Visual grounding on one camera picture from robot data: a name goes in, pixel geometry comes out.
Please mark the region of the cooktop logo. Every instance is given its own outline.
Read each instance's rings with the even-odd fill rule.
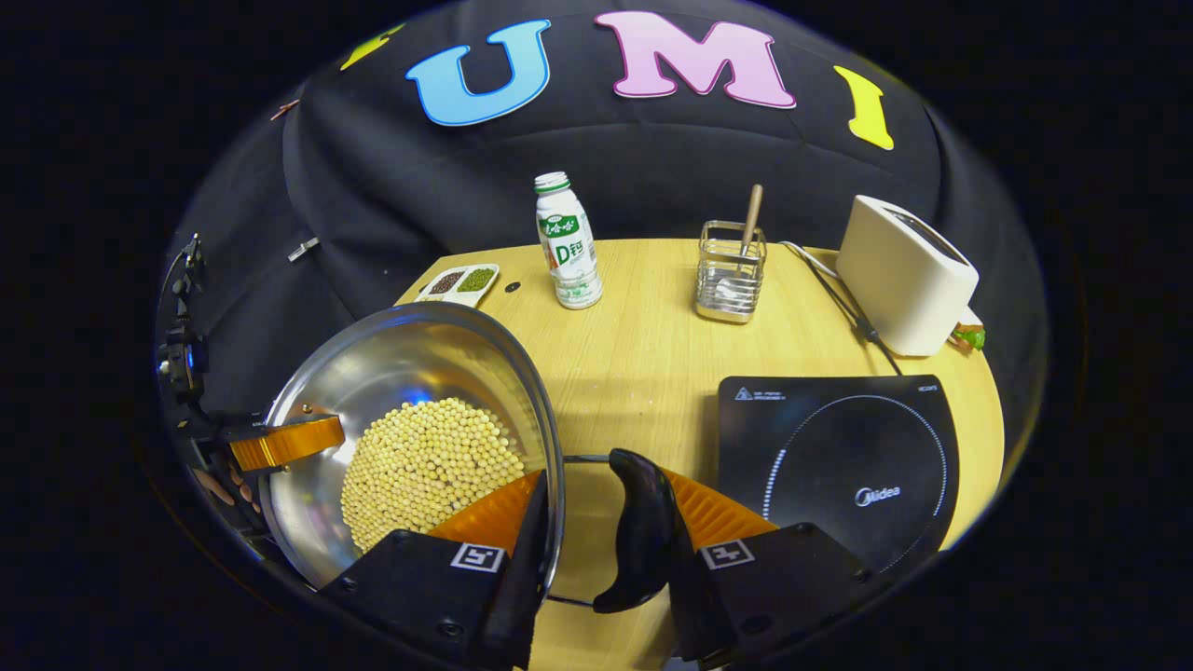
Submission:
[[[883,499],[889,499],[891,497],[898,495],[898,487],[894,488],[882,488],[871,490],[870,487],[863,487],[858,490],[858,493],[853,495],[853,503],[858,504],[858,507],[866,507],[867,505],[880,501]]]

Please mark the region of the bottle cap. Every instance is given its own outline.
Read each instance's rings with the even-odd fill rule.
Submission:
[[[549,172],[546,174],[540,174],[534,178],[534,192],[546,193],[548,191],[558,191],[561,189],[567,189],[571,186],[568,181],[568,173],[565,172]]]

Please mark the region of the metal utensil holder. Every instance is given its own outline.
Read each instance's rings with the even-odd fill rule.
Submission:
[[[762,293],[766,236],[754,229],[754,239],[742,253],[746,224],[736,221],[706,221],[700,230],[700,263],[696,270],[696,312],[700,316],[746,324],[754,316]],[[721,233],[735,238],[717,238]]]

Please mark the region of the power cord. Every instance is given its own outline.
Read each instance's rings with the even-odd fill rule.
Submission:
[[[784,245],[790,245],[790,247],[793,247],[795,251],[798,251],[799,258],[802,258],[804,260],[804,263],[808,264],[808,267],[812,271],[812,275],[816,276],[816,279],[821,283],[821,287],[823,287],[824,290],[828,291],[829,296],[832,296],[833,300],[836,302],[836,304],[842,310],[845,310],[845,314],[849,315],[849,320],[853,321],[854,328],[857,328],[858,332],[861,333],[861,336],[866,340],[869,340],[869,341],[878,345],[878,349],[882,350],[883,355],[886,357],[886,361],[890,362],[891,368],[895,369],[895,374],[896,375],[903,375],[903,371],[900,370],[898,364],[895,363],[895,357],[891,356],[890,350],[886,349],[886,344],[883,343],[883,339],[878,337],[878,330],[874,328],[872,324],[870,324],[870,320],[867,320],[865,318],[865,315],[861,314],[860,309],[857,313],[853,312],[853,309],[851,309],[848,304],[846,304],[845,298],[842,298],[840,296],[840,294],[837,294],[836,290],[833,289],[829,285],[829,283],[826,282],[824,278],[821,276],[821,269],[824,267],[823,264],[821,264],[818,260],[811,258],[811,254],[809,254],[808,252],[805,252],[798,245],[793,245],[791,242],[783,242],[783,244]],[[828,269],[824,269],[824,270],[829,275],[832,275],[833,277],[837,277],[837,275],[835,272],[833,272],[833,271],[830,271]]]

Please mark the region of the letter m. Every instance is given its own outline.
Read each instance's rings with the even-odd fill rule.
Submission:
[[[767,107],[796,106],[774,67],[774,38],[765,32],[717,21],[704,41],[697,42],[654,12],[608,12],[595,20],[613,29],[622,45],[625,79],[613,85],[619,96],[656,98],[678,91],[679,85],[659,69],[662,59],[700,96],[712,91],[729,63],[734,78],[725,85],[725,93],[730,98]]]

